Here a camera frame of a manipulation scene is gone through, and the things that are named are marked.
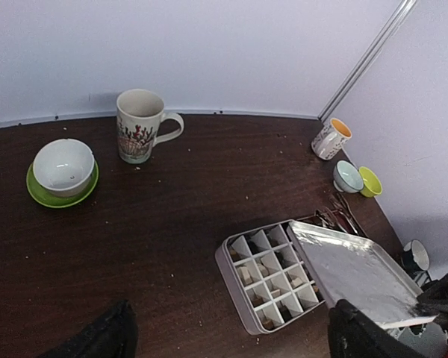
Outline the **bunny print tin lid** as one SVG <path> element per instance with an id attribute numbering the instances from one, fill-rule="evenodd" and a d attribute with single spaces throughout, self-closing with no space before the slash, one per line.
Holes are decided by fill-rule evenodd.
<path id="1" fill-rule="evenodd" d="M 376 242 L 296 220 L 287 235 L 328 307 L 345 299 L 384 330 L 436 318 L 418 305 L 421 288 Z"/>

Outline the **white divided tin box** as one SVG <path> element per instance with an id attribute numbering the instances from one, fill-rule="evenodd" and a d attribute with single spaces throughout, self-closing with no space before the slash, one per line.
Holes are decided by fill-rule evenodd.
<path id="1" fill-rule="evenodd" d="M 325 303 L 290 238 L 289 224 L 231 235 L 215 253 L 237 314 L 252 336 L 280 330 Z"/>

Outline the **metal serving tongs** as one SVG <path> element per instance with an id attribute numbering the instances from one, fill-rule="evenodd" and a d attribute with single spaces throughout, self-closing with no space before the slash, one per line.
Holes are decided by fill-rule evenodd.
<path id="1" fill-rule="evenodd" d="M 339 192 L 332 193 L 329 196 L 329 202 L 333 206 L 332 209 L 324 207 L 314 212 L 321 227 L 367 238 L 363 227 L 353 215 L 349 203 Z"/>

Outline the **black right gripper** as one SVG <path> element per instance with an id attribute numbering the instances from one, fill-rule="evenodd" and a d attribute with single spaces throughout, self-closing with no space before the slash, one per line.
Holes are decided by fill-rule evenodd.
<path id="1" fill-rule="evenodd" d="M 418 307 L 425 313 L 435 314 L 436 324 L 448 332 L 448 274 L 427 283 L 422 290 L 417 297 Z"/>

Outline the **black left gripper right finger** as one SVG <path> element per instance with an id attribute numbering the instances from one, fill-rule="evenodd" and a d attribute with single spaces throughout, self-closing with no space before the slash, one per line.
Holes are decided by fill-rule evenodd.
<path id="1" fill-rule="evenodd" d="M 328 343 L 331 357 L 428 357 L 425 345 L 407 345 L 346 299 L 329 310 Z"/>

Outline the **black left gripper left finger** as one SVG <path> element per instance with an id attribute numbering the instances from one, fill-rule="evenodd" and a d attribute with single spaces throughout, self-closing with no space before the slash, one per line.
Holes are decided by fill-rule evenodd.
<path id="1" fill-rule="evenodd" d="M 136 315 L 129 301 L 123 300 L 39 357 L 135 357 L 137 341 Z"/>

